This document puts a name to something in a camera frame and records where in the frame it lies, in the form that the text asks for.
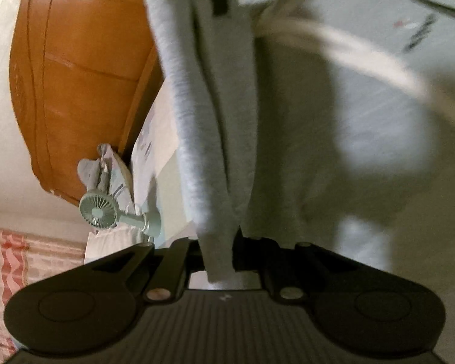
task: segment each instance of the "fabric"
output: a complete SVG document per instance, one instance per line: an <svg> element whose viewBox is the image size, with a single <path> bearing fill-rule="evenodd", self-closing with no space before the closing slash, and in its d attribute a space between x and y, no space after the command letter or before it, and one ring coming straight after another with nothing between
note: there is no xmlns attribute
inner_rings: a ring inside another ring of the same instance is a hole
<svg viewBox="0 0 455 364"><path fill-rule="evenodd" d="M115 228L99 230L97 234L90 232L86 243L84 264L145 242L145 240L146 236L139 228L124 223L119 223Z"/></svg>
<svg viewBox="0 0 455 364"><path fill-rule="evenodd" d="M257 95L248 15L228 0L145 0L179 138L178 162L212 280L233 274L231 248L254 177Z"/></svg>
<svg viewBox="0 0 455 364"><path fill-rule="evenodd" d="M78 164L78 176L87 190L99 189L111 194L122 211L135 213L133 178L128 167L108 143L98 146L100 159L82 159Z"/></svg>
<svg viewBox="0 0 455 364"><path fill-rule="evenodd" d="M136 206L160 215L161 232L154 239L156 247L178 234L190 220L182 197L177 148L177 127L167 78L143 123L130 161Z"/></svg>
<svg viewBox="0 0 455 364"><path fill-rule="evenodd" d="M24 286L83 263L84 245L0 228L0 364L15 352L3 322L10 297Z"/></svg>

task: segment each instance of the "white pillowcase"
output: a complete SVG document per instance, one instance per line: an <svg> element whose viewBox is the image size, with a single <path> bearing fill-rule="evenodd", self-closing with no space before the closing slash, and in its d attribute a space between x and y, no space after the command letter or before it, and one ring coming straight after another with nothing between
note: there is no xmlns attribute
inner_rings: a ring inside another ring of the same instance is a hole
<svg viewBox="0 0 455 364"><path fill-rule="evenodd" d="M139 228L124 223L118 223L117 227L107 230L99 230L97 234L90 232L84 264L142 243L146 239Z"/></svg>

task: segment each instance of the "pink patterned fabric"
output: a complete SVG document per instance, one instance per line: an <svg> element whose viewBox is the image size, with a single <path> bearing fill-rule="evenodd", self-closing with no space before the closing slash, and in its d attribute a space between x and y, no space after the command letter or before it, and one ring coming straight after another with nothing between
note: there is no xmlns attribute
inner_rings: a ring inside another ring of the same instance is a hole
<svg viewBox="0 0 455 364"><path fill-rule="evenodd" d="M15 352L3 323L10 297L29 283L82 265L85 244L0 228L0 364Z"/></svg>

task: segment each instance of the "gray towel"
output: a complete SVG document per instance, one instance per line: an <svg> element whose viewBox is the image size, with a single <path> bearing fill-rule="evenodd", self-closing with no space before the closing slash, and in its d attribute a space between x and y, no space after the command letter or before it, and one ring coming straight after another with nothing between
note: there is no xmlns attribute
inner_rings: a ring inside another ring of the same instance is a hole
<svg viewBox="0 0 455 364"><path fill-rule="evenodd" d="M231 278L232 243L255 169L257 94L250 18L228 0L145 0L172 85L178 162L210 281Z"/></svg>

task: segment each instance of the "wooden headboard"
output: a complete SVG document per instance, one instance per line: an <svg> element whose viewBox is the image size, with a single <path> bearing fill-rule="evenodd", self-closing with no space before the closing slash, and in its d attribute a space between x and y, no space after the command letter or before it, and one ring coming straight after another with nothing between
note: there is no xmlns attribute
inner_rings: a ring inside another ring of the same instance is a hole
<svg viewBox="0 0 455 364"><path fill-rule="evenodd" d="M162 82L143 0L21 0L10 89L44 190L77 205L80 159L128 159Z"/></svg>

